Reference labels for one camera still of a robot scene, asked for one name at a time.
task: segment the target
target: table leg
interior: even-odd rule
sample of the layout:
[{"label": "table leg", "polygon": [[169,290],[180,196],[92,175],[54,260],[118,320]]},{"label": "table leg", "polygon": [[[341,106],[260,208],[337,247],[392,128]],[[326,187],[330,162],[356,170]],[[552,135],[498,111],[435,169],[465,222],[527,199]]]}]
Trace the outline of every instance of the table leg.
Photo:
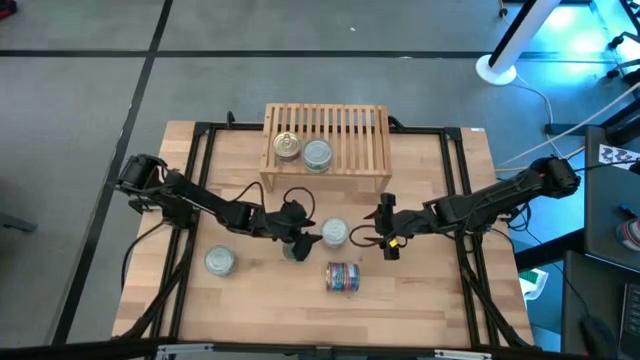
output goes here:
[{"label": "table leg", "polygon": [[516,266],[520,272],[533,269],[561,260],[568,250],[584,254],[584,228],[520,251],[515,255]]},{"label": "table leg", "polygon": [[375,187],[378,194],[384,192],[384,190],[387,188],[387,185],[389,185],[389,181],[391,180],[391,176],[383,176],[379,179],[380,184],[378,184],[378,178],[375,178]]},{"label": "table leg", "polygon": [[20,220],[13,216],[0,213],[0,226],[7,229],[16,229],[24,232],[34,232],[38,225]]},{"label": "table leg", "polygon": [[267,175],[267,174],[260,173],[260,178],[262,178],[262,185],[264,185],[264,189],[267,192],[272,192],[275,175]]}]

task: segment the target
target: wooden crate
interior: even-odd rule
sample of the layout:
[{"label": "wooden crate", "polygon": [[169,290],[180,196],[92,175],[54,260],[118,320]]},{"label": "wooden crate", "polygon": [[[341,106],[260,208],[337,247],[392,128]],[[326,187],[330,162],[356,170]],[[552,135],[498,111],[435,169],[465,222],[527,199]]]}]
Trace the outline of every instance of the wooden crate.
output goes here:
[{"label": "wooden crate", "polygon": [[[313,175],[365,177],[382,192],[391,179],[389,112],[380,105],[267,104],[264,119],[264,149],[260,177],[268,192],[276,176]],[[273,139],[281,132],[298,135],[303,143],[322,138],[331,144],[333,158],[323,174],[307,171],[300,158],[280,161],[273,152]]]}]

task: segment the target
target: desk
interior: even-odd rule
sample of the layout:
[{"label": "desk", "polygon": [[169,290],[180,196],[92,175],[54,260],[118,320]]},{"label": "desk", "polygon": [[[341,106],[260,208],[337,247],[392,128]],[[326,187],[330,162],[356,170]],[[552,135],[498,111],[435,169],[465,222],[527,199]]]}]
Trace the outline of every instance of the desk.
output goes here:
[{"label": "desk", "polygon": [[[591,315],[602,319],[620,338],[620,320],[624,285],[640,282],[640,274],[603,261],[569,251],[564,258],[567,280],[576,288],[589,307]],[[585,316],[584,306],[564,284],[562,292],[562,352],[583,355],[586,352],[580,320]]]},{"label": "desk", "polygon": [[[604,129],[588,127],[585,135],[586,166],[597,165],[600,144],[609,145],[604,136]],[[640,144],[634,141],[623,148],[639,152]],[[608,166],[587,171],[583,178],[584,228],[519,252],[516,254],[516,260],[520,270],[558,261],[566,251],[572,250],[640,271],[640,252],[631,251],[621,245],[614,233],[616,226],[626,220],[618,206],[626,204],[633,211],[640,213],[640,176]]]},{"label": "desk", "polygon": [[[194,123],[167,125],[159,156],[170,167],[184,170]],[[463,129],[471,185],[478,190],[495,182],[489,147],[482,129]],[[206,188],[233,198],[250,182],[259,181],[262,131],[218,130]],[[449,144],[454,153],[453,144]],[[437,136],[392,134],[394,176],[387,187],[397,196],[397,209],[419,209],[423,201],[446,194],[440,142]],[[200,162],[196,161],[194,178]],[[454,175],[459,180],[457,166]],[[267,209],[279,208],[284,191],[304,185],[317,200],[313,219],[344,218],[351,228],[363,223],[379,201],[372,184],[353,179],[293,177],[278,179],[266,194]],[[462,186],[456,183],[458,193]],[[305,194],[292,194],[307,209]],[[257,190],[246,200],[259,201]],[[160,221],[146,213],[140,233]],[[165,227],[134,250],[113,334],[121,334],[148,306],[157,292],[171,229]],[[236,272],[228,278],[209,274],[204,256],[223,244],[238,256]],[[483,249],[492,297],[520,336],[532,343],[511,244],[500,235],[484,237]],[[179,337],[190,341],[260,344],[323,344],[344,346],[468,348],[469,334],[454,242],[440,235],[410,240],[399,261],[384,261],[379,249],[347,243],[339,250],[314,245],[302,264],[286,261],[282,244],[232,234],[208,215],[200,217],[194,258],[182,313]],[[325,290],[328,261],[358,263],[360,290]],[[172,300],[167,308],[172,308]],[[487,343],[482,306],[476,300],[481,340]],[[171,311],[165,312],[161,334],[168,331]]]}]

